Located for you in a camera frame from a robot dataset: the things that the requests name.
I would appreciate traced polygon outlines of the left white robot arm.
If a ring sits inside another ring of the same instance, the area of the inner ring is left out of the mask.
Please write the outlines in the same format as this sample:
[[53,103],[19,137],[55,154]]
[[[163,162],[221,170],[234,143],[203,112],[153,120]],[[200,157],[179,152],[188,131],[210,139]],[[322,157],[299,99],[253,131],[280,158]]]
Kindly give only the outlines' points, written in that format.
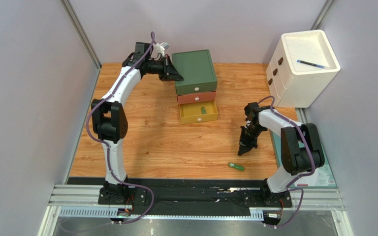
[[134,87],[146,74],[157,74],[161,81],[182,81],[183,76],[165,53],[167,42],[137,42],[135,50],[123,62],[120,75],[101,98],[91,103],[87,121],[92,122],[89,136],[102,143],[107,167],[102,193],[127,196],[129,184],[124,167],[123,139],[128,131],[124,106]]

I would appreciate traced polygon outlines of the yellow bottom drawer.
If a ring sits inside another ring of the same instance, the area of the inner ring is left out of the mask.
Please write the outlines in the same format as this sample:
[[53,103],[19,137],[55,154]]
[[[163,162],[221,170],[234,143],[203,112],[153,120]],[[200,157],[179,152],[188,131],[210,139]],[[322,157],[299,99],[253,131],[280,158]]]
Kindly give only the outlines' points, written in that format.
[[[201,113],[201,107],[205,107],[207,114]],[[179,104],[181,124],[200,123],[218,119],[216,102],[206,101],[190,104]]]

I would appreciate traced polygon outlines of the red drawer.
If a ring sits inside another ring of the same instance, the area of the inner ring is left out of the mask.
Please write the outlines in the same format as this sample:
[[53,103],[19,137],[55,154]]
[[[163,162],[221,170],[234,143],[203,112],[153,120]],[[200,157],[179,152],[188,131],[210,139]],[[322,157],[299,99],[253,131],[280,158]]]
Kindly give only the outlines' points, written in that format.
[[214,101],[215,98],[216,98],[216,91],[210,91],[210,92],[178,95],[177,102],[178,104],[190,104],[190,103]]

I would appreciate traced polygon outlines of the green top drawer box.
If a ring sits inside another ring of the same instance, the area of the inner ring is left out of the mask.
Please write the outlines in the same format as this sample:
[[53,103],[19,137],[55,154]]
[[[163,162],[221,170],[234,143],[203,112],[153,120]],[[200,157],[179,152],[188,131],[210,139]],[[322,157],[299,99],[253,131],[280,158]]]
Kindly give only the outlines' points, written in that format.
[[183,77],[175,82],[177,95],[215,91],[218,86],[212,57],[208,49],[172,54],[174,67]]

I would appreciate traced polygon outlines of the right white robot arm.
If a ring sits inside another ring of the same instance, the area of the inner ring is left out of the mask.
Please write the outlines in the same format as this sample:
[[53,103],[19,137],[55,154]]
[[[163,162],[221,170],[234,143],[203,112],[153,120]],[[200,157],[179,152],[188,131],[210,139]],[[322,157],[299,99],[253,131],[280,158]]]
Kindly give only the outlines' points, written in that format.
[[246,124],[241,126],[238,156],[257,148],[257,139],[264,131],[280,137],[282,165],[266,179],[265,189],[269,192],[284,192],[300,177],[310,176],[324,166],[325,157],[315,124],[293,121],[272,106],[261,107],[257,102],[249,103],[244,113]]

